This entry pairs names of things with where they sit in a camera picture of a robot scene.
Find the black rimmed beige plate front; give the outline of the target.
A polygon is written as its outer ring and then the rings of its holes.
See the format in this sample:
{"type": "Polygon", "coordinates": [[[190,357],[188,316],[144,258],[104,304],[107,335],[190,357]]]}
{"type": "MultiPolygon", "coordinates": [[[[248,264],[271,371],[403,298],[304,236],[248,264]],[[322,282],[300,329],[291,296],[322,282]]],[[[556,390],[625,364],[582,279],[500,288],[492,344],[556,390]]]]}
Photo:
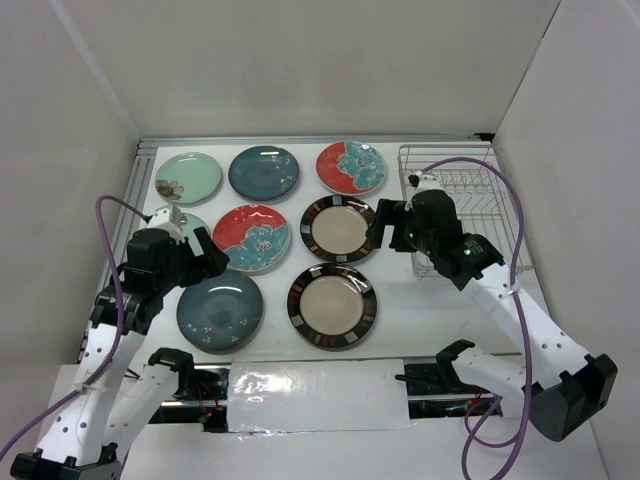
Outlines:
{"type": "Polygon", "coordinates": [[[378,298],[372,283],[357,269],[322,263],[294,280],[286,307],[292,326],[307,342],[321,349],[344,350],[372,330],[378,298]]]}

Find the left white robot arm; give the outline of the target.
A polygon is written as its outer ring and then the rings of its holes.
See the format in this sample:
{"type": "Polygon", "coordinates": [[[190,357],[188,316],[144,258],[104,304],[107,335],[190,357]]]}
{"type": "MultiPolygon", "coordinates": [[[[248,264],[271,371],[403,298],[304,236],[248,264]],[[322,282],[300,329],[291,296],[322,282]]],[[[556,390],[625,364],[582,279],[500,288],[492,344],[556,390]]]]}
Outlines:
{"type": "Polygon", "coordinates": [[[127,261],[96,297],[74,385],[54,404],[56,418],[34,452],[13,460],[13,478],[118,479],[134,440],[160,404],[196,390],[192,355],[162,347],[149,357],[131,389],[120,392],[164,297],[175,287],[197,285],[225,271],[228,256],[205,229],[197,228],[194,234],[201,255],[166,226],[134,233],[127,261]]]}

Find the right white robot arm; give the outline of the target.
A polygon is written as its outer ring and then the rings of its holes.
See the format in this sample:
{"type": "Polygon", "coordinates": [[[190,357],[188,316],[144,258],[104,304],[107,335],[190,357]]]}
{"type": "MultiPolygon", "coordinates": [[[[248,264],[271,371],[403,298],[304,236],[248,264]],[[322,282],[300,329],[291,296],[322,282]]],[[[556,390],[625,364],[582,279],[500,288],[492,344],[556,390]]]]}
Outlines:
{"type": "Polygon", "coordinates": [[[592,355],[572,340],[521,287],[503,255],[482,235],[466,233],[454,201],[442,190],[423,190],[410,201],[381,199],[367,237],[380,248],[387,227],[390,248],[420,252],[436,271],[497,323],[520,350],[524,366],[458,340],[441,350],[436,379],[448,392],[482,387],[524,407],[547,439],[560,442],[607,404],[618,373],[606,354],[592,355]]]}

